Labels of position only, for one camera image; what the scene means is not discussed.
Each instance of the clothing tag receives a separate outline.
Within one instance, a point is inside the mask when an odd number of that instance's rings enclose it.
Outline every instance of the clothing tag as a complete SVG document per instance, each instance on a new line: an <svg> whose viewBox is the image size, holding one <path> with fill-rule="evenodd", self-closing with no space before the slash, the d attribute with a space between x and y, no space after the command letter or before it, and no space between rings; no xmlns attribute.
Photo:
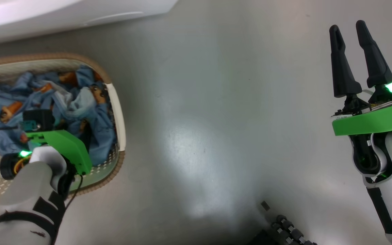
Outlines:
<svg viewBox="0 0 392 245"><path fill-rule="evenodd" d="M331 116L332 121L341 119L341 118L347 118L347 117L351 117L351 114L347 114L347 115L338 115L338 116Z"/></svg>

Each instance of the green bracket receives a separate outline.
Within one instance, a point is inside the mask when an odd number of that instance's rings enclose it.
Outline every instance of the green bracket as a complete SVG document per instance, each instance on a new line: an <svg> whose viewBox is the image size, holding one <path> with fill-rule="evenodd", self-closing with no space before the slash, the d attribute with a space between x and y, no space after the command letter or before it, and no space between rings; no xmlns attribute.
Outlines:
<svg viewBox="0 0 392 245"><path fill-rule="evenodd" d="M392 131L392 106L332 122L335 135L358 135Z"/></svg>
<svg viewBox="0 0 392 245"><path fill-rule="evenodd" d="M46 143L66 157L77 169L78 174L88 174L92 161L84 143L66 130L27 132L28 139L35 143Z"/></svg>

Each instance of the printed blue fabric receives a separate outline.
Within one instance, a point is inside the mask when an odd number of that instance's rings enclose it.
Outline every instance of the printed blue fabric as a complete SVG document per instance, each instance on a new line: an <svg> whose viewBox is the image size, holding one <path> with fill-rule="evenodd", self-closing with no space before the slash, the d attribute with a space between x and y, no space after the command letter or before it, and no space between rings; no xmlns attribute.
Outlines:
<svg viewBox="0 0 392 245"><path fill-rule="evenodd" d="M17 126L26 110L50 109L55 126L80 137L92 129L89 155L94 166L104 163L116 143L111 104L98 74L81 66L75 72L22 74L13 86L0 83L0 127ZM0 156L36 147L21 129L0 130Z"/></svg>

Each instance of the basket rim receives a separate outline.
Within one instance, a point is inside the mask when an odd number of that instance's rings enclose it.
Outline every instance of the basket rim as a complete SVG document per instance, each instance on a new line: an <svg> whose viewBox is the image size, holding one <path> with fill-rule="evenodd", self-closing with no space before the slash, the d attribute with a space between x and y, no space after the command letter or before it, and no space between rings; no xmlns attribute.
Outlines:
<svg viewBox="0 0 392 245"><path fill-rule="evenodd" d="M0 66L1 65L9 65L12 63L20 63L20 62L37 62L37 61L45 61L45 60L77 60L79 62L83 62L86 65L90 66L93 70L95 70L103 79L103 82L107 85L112 85L111 79L108 76L108 74L105 72L105 70L96 62L93 60L89 59L88 57L79 55L79 54L73 54L73 53L65 53L65 52L60 52L60 53L42 53L42 54L26 54L26 55L15 55L15 56L8 56L8 57L3 57L0 58ZM116 165L114 166L113 170L107 175L107 177L103 178L102 180L88 185L84 188L81 188L81 190L78 192L78 195L86 194L89 192L92 192L96 189L99 189L109 183L113 178L117 175L119 170L121 169L123 165L123 160L125 158L125 150L120 150L119 151L119 156L118 160L116 162Z"/></svg>

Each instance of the light blue cloth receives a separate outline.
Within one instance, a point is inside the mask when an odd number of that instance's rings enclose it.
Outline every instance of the light blue cloth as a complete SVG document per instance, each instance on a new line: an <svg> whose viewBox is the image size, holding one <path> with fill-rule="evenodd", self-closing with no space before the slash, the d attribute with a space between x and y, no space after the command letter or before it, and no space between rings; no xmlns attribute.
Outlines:
<svg viewBox="0 0 392 245"><path fill-rule="evenodd" d="M16 126L22 121L22 113L26 110L51 109L57 126L64 120L68 132L80 137L81 122L87 120L92 128L92 139L89 155L94 166L107 160L110 148L116 143L116 135L109 115L110 102L97 104L90 87L95 85L104 93L102 82L95 82L93 71L81 66L77 71L78 87L62 84L56 72L33 75L22 74L13 86L0 84L0 113L2 107L9 107L14 102L22 106L6 123L0 121L0 127ZM52 89L42 93L39 89L47 83ZM33 150L34 145L21 142L23 132L17 130L0 130L0 155L21 150Z"/></svg>

